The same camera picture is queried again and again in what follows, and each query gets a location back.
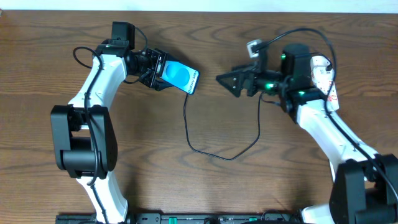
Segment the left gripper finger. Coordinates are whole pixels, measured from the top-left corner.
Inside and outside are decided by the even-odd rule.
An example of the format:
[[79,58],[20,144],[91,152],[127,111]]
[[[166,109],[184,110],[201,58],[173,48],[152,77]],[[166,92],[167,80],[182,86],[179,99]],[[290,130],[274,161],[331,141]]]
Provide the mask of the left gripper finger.
[[163,82],[160,80],[156,80],[154,82],[154,90],[156,90],[156,91],[162,91],[162,90],[164,90],[166,88],[170,88],[170,87],[173,87],[173,85],[171,85],[167,82]]
[[155,50],[159,53],[160,56],[160,61],[165,62],[165,61],[174,61],[174,62],[179,62],[179,59],[171,55],[170,53],[160,50],[158,48],[155,48]]

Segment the blue screen Samsung smartphone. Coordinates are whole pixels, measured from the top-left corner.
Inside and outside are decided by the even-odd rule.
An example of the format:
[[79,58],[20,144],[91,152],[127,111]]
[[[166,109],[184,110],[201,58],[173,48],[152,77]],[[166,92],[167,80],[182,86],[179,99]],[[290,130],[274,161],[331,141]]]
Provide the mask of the blue screen Samsung smartphone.
[[185,93],[194,94],[200,72],[176,61],[166,61],[160,78]]

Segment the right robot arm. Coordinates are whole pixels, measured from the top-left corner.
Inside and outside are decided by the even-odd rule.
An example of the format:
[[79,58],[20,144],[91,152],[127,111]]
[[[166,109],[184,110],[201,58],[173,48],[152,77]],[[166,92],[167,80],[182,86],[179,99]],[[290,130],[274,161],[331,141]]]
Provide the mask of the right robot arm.
[[217,82],[239,96],[258,92],[279,97],[280,106],[306,130],[327,156],[333,179],[328,203],[300,211],[304,223],[395,223],[397,158],[367,146],[338,116],[331,62],[304,44],[287,45],[279,71],[267,67],[267,51],[254,63],[218,75]]

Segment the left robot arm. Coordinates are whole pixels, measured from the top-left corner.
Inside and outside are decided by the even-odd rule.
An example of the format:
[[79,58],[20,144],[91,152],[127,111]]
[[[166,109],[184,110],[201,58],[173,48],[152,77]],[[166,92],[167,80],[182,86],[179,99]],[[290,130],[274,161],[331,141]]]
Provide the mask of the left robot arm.
[[57,167],[85,189],[95,208],[88,223],[134,221],[114,173],[118,145],[109,111],[119,86],[130,75],[156,91],[171,86],[158,78],[161,50],[134,51],[138,30],[128,22],[113,22],[111,38],[89,50],[93,62],[80,91],[50,113]]

